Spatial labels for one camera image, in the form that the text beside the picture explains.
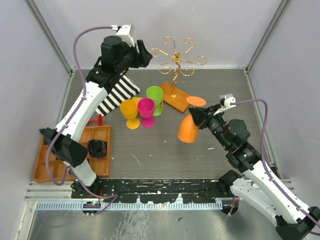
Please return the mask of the orange plastic wine glass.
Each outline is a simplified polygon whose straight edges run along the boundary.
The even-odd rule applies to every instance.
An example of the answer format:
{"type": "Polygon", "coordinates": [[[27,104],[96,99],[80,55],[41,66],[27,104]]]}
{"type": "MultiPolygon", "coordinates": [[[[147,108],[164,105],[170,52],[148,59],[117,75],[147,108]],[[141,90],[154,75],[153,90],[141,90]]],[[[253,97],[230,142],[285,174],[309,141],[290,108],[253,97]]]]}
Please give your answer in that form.
{"type": "MultiPolygon", "coordinates": [[[[186,98],[186,101],[195,107],[203,107],[207,102],[198,96],[189,96],[186,98]]],[[[177,132],[177,138],[184,143],[194,143],[199,134],[199,129],[195,125],[193,117],[191,114],[187,115],[181,122],[179,130],[177,132]]]]}

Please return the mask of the gold wire wine glass rack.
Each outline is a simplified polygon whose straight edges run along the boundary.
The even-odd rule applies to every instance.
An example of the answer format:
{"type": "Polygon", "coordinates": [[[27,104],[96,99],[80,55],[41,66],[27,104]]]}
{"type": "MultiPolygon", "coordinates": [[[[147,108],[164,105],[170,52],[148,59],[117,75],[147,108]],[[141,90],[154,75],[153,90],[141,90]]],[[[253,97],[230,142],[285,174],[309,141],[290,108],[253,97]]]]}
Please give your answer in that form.
{"type": "Polygon", "coordinates": [[[162,100],[164,103],[177,110],[180,113],[184,113],[189,107],[189,103],[187,102],[187,98],[190,96],[188,93],[176,87],[178,82],[178,78],[180,76],[190,77],[194,74],[195,69],[194,65],[203,66],[207,63],[207,59],[203,55],[199,55],[197,57],[197,62],[186,60],[185,55],[188,54],[191,49],[196,45],[196,41],[193,38],[185,38],[183,43],[185,45],[189,45],[189,48],[180,53],[177,50],[176,41],[171,36],[165,36],[162,40],[163,44],[167,45],[170,42],[173,42],[174,53],[169,54],[159,48],[152,48],[151,51],[154,53],[154,58],[157,58],[161,53],[170,58],[168,62],[161,63],[158,65],[158,71],[162,75],[168,75],[169,73],[173,73],[172,81],[164,82],[161,85],[161,89],[163,91],[162,100]]]}

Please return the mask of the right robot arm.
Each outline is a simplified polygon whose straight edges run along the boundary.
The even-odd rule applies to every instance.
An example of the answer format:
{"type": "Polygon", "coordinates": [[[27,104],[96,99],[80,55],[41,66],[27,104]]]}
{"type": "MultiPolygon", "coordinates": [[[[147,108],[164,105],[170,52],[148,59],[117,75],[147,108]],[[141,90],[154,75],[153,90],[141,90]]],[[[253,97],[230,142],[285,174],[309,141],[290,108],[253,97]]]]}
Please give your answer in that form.
{"type": "Polygon", "coordinates": [[[245,122],[224,121],[219,107],[191,107],[189,112],[200,130],[210,130],[234,168],[219,178],[220,193],[246,201],[275,226],[283,240],[303,240],[319,222],[320,209],[308,206],[284,185],[248,142],[250,132],[245,122]]]}

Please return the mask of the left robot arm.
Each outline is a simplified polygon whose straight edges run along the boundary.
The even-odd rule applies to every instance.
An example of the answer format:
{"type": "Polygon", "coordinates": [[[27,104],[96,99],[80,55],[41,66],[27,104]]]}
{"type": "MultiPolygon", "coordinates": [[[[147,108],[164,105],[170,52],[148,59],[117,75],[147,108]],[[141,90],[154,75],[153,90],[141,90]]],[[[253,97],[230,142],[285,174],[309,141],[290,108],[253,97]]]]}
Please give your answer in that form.
{"type": "Polygon", "coordinates": [[[105,37],[101,55],[89,71],[82,92],[67,115],[55,128],[40,130],[48,145],[47,153],[53,153],[68,166],[68,171],[82,182],[82,192],[88,198],[99,195],[100,185],[95,182],[97,174],[87,160],[88,150],[79,143],[83,130],[124,73],[129,68],[147,67],[152,57],[140,39],[130,46],[120,36],[105,37]]]}

